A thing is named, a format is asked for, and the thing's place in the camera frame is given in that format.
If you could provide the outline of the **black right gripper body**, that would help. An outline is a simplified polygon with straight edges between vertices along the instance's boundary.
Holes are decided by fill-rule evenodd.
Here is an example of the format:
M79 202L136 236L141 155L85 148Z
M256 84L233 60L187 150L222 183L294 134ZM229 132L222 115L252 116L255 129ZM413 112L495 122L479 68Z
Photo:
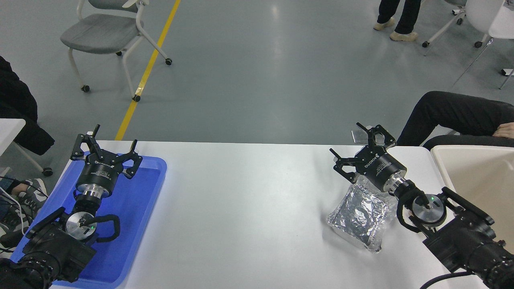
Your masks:
M364 146L355 155L356 172L364 175L380 191L393 191L393 183L406 175L406 167L383 146Z

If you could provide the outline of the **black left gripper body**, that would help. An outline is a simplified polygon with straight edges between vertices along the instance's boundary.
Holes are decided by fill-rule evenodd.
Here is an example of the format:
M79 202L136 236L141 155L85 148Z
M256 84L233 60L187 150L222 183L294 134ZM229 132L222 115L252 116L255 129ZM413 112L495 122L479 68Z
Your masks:
M108 151L103 151L102 157L98 153L87 155L85 166L77 181L77 188L85 185L114 188L124 169L122 163L117 161L117 157L117 154Z

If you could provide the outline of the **person's hand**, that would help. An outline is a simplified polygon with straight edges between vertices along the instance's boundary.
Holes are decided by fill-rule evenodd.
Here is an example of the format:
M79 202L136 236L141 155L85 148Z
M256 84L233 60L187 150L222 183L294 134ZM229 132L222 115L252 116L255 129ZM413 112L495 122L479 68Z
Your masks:
M514 139L514 122L500 124L494 131L493 136Z

